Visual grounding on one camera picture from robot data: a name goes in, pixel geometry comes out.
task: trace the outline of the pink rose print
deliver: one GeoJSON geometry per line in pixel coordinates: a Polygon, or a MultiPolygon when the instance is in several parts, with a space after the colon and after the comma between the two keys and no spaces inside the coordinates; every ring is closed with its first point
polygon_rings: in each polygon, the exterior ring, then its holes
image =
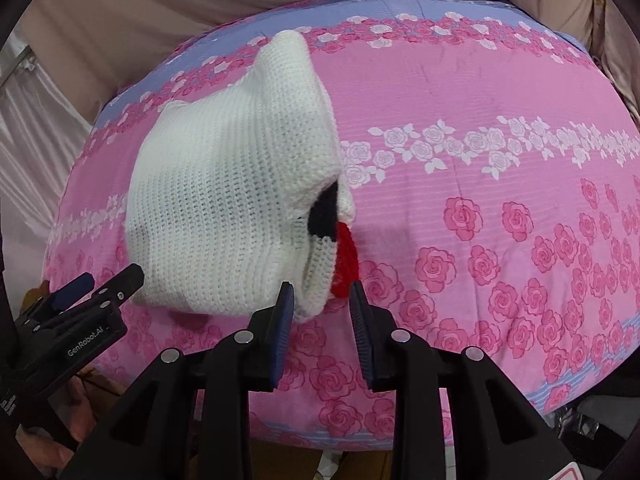
{"type": "Polygon", "coordinates": [[[620,265],[620,272],[618,273],[618,280],[622,287],[622,292],[626,294],[629,290],[629,269],[625,264],[620,265]]]}
{"type": "Polygon", "coordinates": [[[593,265],[591,250],[585,244],[580,244],[580,254],[578,254],[578,263],[584,272],[589,272],[593,265]]]}
{"type": "Polygon", "coordinates": [[[600,230],[605,240],[611,236],[611,220],[602,211],[600,212],[600,230]]]}
{"type": "Polygon", "coordinates": [[[602,298],[602,301],[600,302],[600,310],[598,311],[600,326],[603,329],[608,327],[612,317],[613,307],[611,306],[611,302],[607,298],[602,298]]]}
{"type": "Polygon", "coordinates": [[[552,412],[562,406],[568,399],[570,392],[571,386],[569,384],[552,388],[551,393],[549,393],[549,398],[545,402],[545,413],[552,412]]]}
{"type": "Polygon", "coordinates": [[[500,328],[486,321],[478,321],[474,333],[469,337],[469,344],[481,348],[491,357],[496,354],[502,346],[500,328]]]}
{"type": "Polygon", "coordinates": [[[536,278],[531,278],[527,282],[527,286],[522,291],[522,302],[528,314],[532,316],[542,316],[546,310],[546,300],[548,295],[546,288],[540,285],[536,278]]]}
{"type": "Polygon", "coordinates": [[[553,310],[545,311],[542,315],[542,323],[536,331],[536,336],[544,351],[549,352],[560,342],[563,335],[564,326],[560,314],[553,310]]]}
{"type": "Polygon", "coordinates": [[[534,330],[533,323],[523,317],[517,317],[511,322],[507,334],[507,346],[511,349],[514,359],[520,359],[531,350],[536,339],[534,330]]]}
{"type": "Polygon", "coordinates": [[[600,268],[600,264],[593,266],[593,275],[591,276],[591,295],[596,298],[602,298],[605,293],[607,277],[600,268]]]}
{"type": "Polygon", "coordinates": [[[344,438],[358,433],[362,428],[362,414],[341,400],[327,401],[318,413],[318,420],[334,438],[344,438]]]}
{"type": "Polygon", "coordinates": [[[600,197],[598,196],[598,190],[596,189],[594,183],[586,180],[585,178],[581,178],[580,186],[582,186],[582,194],[584,195],[584,199],[589,203],[591,209],[597,209],[598,204],[600,203],[600,197]]]}
{"type": "Polygon", "coordinates": [[[82,269],[82,264],[84,264],[84,251],[80,251],[78,256],[76,256],[76,271],[80,272],[82,269]]]}
{"type": "Polygon", "coordinates": [[[444,209],[444,223],[447,229],[463,242],[471,240],[482,228],[480,207],[472,200],[461,196],[447,198],[444,209]]]}
{"type": "Polygon", "coordinates": [[[373,403],[373,411],[364,416],[364,425],[377,440],[394,437],[396,404],[389,399],[378,399],[373,403]]]}
{"type": "Polygon", "coordinates": [[[445,440],[453,437],[453,426],[451,424],[451,413],[447,410],[442,410],[442,433],[445,440]]]}
{"type": "Polygon", "coordinates": [[[554,244],[542,236],[536,236],[534,247],[531,250],[531,260],[540,272],[547,272],[554,266],[556,259],[554,244]]]}
{"type": "Polygon", "coordinates": [[[629,218],[631,219],[631,228],[635,234],[638,234],[638,215],[631,206],[627,207],[629,218]]]}
{"type": "Polygon", "coordinates": [[[582,236],[587,238],[589,245],[593,245],[593,241],[596,237],[596,221],[593,217],[585,213],[580,213],[579,224],[582,236]]]}
{"type": "Polygon", "coordinates": [[[574,336],[584,323],[582,305],[575,303],[574,300],[569,300],[566,304],[566,313],[562,317],[562,322],[564,322],[564,327],[569,331],[569,334],[574,336]]]}
{"type": "Polygon", "coordinates": [[[613,355],[620,352],[620,347],[622,346],[622,341],[624,338],[625,331],[622,330],[620,322],[617,321],[614,323],[609,332],[609,352],[611,352],[613,355]]]}
{"type": "Polygon", "coordinates": [[[545,364],[543,365],[546,382],[549,384],[557,382],[564,373],[565,365],[566,351],[558,347],[550,348],[546,354],[545,364]]]}
{"type": "Polygon", "coordinates": [[[500,273],[498,256],[492,250],[480,245],[474,245],[471,248],[468,268],[471,277],[480,286],[489,285],[500,273]]]}
{"type": "Polygon", "coordinates": [[[388,307],[400,298],[404,287],[390,265],[367,260],[360,263],[360,279],[367,298],[375,306],[388,307]]]}
{"type": "Polygon", "coordinates": [[[556,224],[554,234],[556,235],[556,240],[554,240],[556,254],[569,267],[578,255],[580,244],[575,239],[574,231],[569,226],[556,224]]]}
{"type": "Polygon", "coordinates": [[[611,259],[617,265],[622,263],[622,249],[620,248],[620,242],[616,237],[611,239],[611,259]]]}
{"type": "Polygon", "coordinates": [[[571,339],[568,363],[572,373],[578,373],[589,358],[589,338],[587,336],[574,335],[571,339]]]}
{"type": "Polygon", "coordinates": [[[267,439],[271,436],[271,430],[262,423],[254,412],[249,412],[249,427],[252,437],[267,439]]]}
{"type": "Polygon", "coordinates": [[[629,236],[633,227],[631,225],[631,217],[624,209],[622,210],[622,227],[625,229],[627,236],[629,236]]]}
{"type": "Polygon", "coordinates": [[[452,318],[443,319],[437,328],[429,332],[429,339],[436,348],[449,352],[462,352],[468,345],[468,336],[463,328],[459,328],[452,318]]]}
{"type": "Polygon", "coordinates": [[[295,433],[283,433],[280,435],[279,441],[285,446],[291,447],[313,447],[313,444],[306,438],[296,435],[295,433]]]}
{"type": "Polygon", "coordinates": [[[593,341],[591,342],[590,357],[594,365],[600,366],[606,347],[607,339],[604,337],[604,335],[598,334],[597,336],[593,337],[593,341]]]}
{"type": "Polygon", "coordinates": [[[404,294],[398,314],[402,323],[414,332],[424,330],[438,317],[433,299],[417,290],[408,290],[404,294]]]}
{"type": "Polygon", "coordinates": [[[616,195],[616,190],[613,189],[609,184],[604,185],[604,191],[607,193],[607,199],[611,202],[614,211],[617,213],[619,211],[618,208],[618,196],[616,195]]]}
{"type": "Polygon", "coordinates": [[[607,264],[606,281],[609,294],[613,294],[618,288],[618,272],[615,267],[611,266],[611,264],[607,264]]]}
{"type": "Polygon", "coordinates": [[[302,325],[291,327],[290,346],[294,352],[312,357],[320,357],[326,344],[326,333],[317,320],[312,319],[302,325]]]}
{"type": "Polygon", "coordinates": [[[278,384],[281,392],[295,390],[305,383],[306,366],[295,355],[288,354],[284,363],[284,373],[278,384]]]}
{"type": "Polygon", "coordinates": [[[523,242],[533,231],[533,220],[526,206],[515,202],[502,204],[502,225],[517,242],[523,242]]]}
{"type": "Polygon", "coordinates": [[[622,240],[622,259],[631,265],[631,260],[633,259],[631,255],[631,244],[626,238],[622,240]]]}
{"type": "Polygon", "coordinates": [[[587,295],[587,280],[581,269],[574,269],[572,271],[572,276],[571,294],[574,297],[575,303],[582,304],[584,297],[587,295]]]}
{"type": "Polygon", "coordinates": [[[634,344],[634,328],[630,325],[625,328],[625,339],[623,341],[625,350],[629,352],[634,344]]]}
{"type": "Polygon", "coordinates": [[[455,258],[447,251],[435,247],[423,247],[418,252],[415,275],[431,294],[442,292],[445,285],[451,283],[456,277],[455,258]]]}
{"type": "Polygon", "coordinates": [[[518,293],[511,285],[498,282],[489,296],[489,312],[500,323],[518,315],[518,293]]]}
{"type": "Polygon", "coordinates": [[[318,358],[318,368],[309,372],[309,382],[318,392],[320,400],[346,397],[356,389],[353,369],[327,355],[318,358]]]}

